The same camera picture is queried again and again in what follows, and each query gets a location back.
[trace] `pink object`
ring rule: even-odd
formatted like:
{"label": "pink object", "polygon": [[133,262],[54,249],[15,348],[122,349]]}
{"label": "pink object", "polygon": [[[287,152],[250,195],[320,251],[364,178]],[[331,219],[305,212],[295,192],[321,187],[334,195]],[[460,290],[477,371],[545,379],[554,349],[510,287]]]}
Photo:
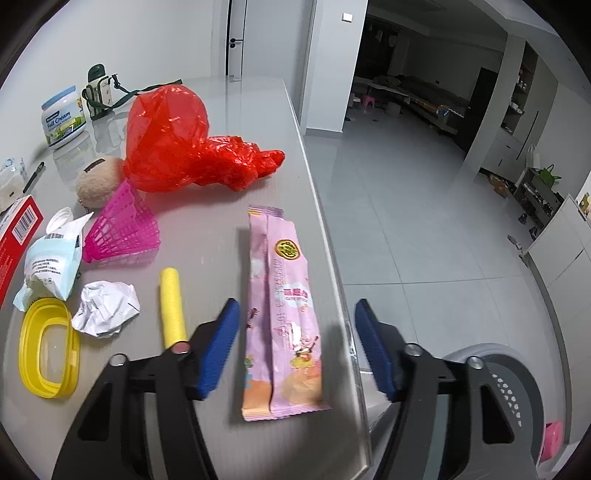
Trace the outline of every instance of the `pink object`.
{"label": "pink object", "polygon": [[361,102],[363,104],[363,111],[366,112],[368,109],[368,105],[371,103],[372,108],[375,107],[375,98],[370,97],[369,95],[362,95]]}
{"label": "pink object", "polygon": [[90,263],[159,246],[154,215],[129,180],[124,180],[86,235],[82,258]]}
{"label": "pink object", "polygon": [[269,263],[267,225],[270,216],[283,217],[283,210],[250,206],[251,277],[246,317],[246,378],[242,416],[246,421],[269,420],[272,395],[271,319],[269,317]]}
{"label": "pink object", "polygon": [[287,417],[326,410],[320,331],[308,281],[308,262],[293,222],[268,217],[269,303],[273,363],[271,414]]}
{"label": "pink object", "polygon": [[546,424],[544,446],[542,447],[540,462],[550,460],[558,453],[563,442],[563,431],[564,428],[561,421]]}

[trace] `green strap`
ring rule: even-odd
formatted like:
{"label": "green strap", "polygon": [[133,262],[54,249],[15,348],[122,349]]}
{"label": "green strap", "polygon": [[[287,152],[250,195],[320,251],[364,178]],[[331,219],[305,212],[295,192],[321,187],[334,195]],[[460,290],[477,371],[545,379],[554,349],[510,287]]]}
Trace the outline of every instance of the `green strap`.
{"label": "green strap", "polygon": [[119,100],[117,100],[113,105],[105,105],[104,103],[101,102],[97,102],[96,100],[91,100],[89,98],[86,97],[86,89],[82,90],[82,98],[84,100],[86,100],[86,102],[94,107],[94,108],[101,108],[103,110],[106,111],[110,111],[110,110],[114,110],[115,108],[119,108],[121,105],[126,104],[130,98],[132,98],[135,95],[139,95],[142,92],[149,92],[150,90],[155,90],[156,88],[160,88],[164,85],[182,85],[183,81],[181,79],[176,80],[175,82],[170,82],[170,83],[162,83],[160,85],[151,85],[149,87],[146,87],[144,89],[141,90],[133,90],[133,91],[128,91],[125,88],[123,88],[121,86],[121,84],[117,81],[117,75],[113,75],[113,87],[116,88],[117,90],[121,90],[122,92],[125,92],[126,95],[121,97]]}

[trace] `white jar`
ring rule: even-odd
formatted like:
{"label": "white jar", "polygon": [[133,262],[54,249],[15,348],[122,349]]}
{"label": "white jar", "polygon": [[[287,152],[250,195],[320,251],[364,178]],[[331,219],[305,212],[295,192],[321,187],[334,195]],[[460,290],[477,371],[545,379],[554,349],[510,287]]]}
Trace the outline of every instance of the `white jar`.
{"label": "white jar", "polygon": [[47,145],[59,148],[86,129],[82,98],[71,86],[51,97],[42,106],[41,123]]}

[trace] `blue gripper pad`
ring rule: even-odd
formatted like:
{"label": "blue gripper pad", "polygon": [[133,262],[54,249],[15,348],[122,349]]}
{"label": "blue gripper pad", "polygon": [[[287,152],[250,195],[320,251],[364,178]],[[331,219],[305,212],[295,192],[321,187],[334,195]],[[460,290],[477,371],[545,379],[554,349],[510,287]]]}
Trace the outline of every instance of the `blue gripper pad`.
{"label": "blue gripper pad", "polygon": [[216,331],[199,360],[199,380],[196,390],[202,398],[207,398],[217,388],[239,325],[240,304],[234,299],[228,299],[217,317]]}
{"label": "blue gripper pad", "polygon": [[380,323],[366,299],[355,306],[355,327],[378,390],[394,401],[397,391],[405,386],[400,361],[405,345],[402,335],[395,326]]}

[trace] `black pen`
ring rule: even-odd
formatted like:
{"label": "black pen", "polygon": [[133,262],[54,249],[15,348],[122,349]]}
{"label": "black pen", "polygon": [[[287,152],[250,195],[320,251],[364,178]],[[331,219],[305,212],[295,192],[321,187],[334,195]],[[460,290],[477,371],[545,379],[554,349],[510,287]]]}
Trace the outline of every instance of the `black pen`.
{"label": "black pen", "polygon": [[27,182],[27,184],[23,188],[23,190],[22,190],[23,193],[26,193],[27,190],[31,187],[31,184],[37,178],[37,176],[39,175],[39,173],[41,172],[41,170],[43,170],[43,167],[44,166],[45,166],[45,162],[41,162],[39,164],[39,166],[37,167],[37,169],[33,172],[33,175],[31,175],[31,178],[29,179],[29,181]]}

